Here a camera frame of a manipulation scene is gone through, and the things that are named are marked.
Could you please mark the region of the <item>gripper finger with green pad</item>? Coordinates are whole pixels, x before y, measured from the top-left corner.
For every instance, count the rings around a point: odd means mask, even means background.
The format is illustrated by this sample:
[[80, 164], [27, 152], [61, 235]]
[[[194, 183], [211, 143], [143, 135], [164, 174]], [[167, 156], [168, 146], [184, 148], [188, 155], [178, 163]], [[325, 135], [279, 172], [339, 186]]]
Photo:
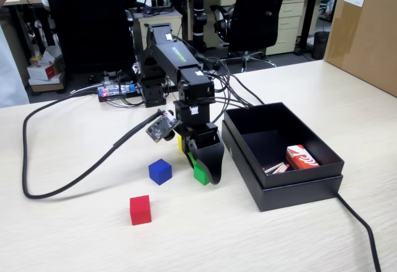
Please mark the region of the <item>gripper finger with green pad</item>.
[[181, 151], [185, 154], [189, 165], [195, 170], [198, 169], [200, 166], [194, 159], [192, 153], [190, 152], [188, 145], [186, 144], [185, 138], [181, 138]]

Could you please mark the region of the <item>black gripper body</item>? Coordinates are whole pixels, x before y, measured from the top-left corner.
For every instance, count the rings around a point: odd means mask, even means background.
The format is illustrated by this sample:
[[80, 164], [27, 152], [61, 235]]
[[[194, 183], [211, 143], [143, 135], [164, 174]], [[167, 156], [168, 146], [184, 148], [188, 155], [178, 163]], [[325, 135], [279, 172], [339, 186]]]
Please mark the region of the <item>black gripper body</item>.
[[176, 118], [180, 124], [176, 132], [181, 137], [183, 152], [221, 152], [218, 127], [210, 119], [210, 105], [214, 98], [202, 98], [193, 102], [175, 101]]

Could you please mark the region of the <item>black gripper finger scoop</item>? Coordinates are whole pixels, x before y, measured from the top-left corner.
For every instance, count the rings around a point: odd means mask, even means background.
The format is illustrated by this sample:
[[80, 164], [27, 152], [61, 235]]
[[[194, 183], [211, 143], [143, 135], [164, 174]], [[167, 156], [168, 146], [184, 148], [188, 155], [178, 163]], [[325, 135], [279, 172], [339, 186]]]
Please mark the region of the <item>black gripper finger scoop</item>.
[[221, 180], [224, 152], [222, 142], [207, 147], [194, 146], [194, 160], [204, 169], [213, 185], [219, 184]]

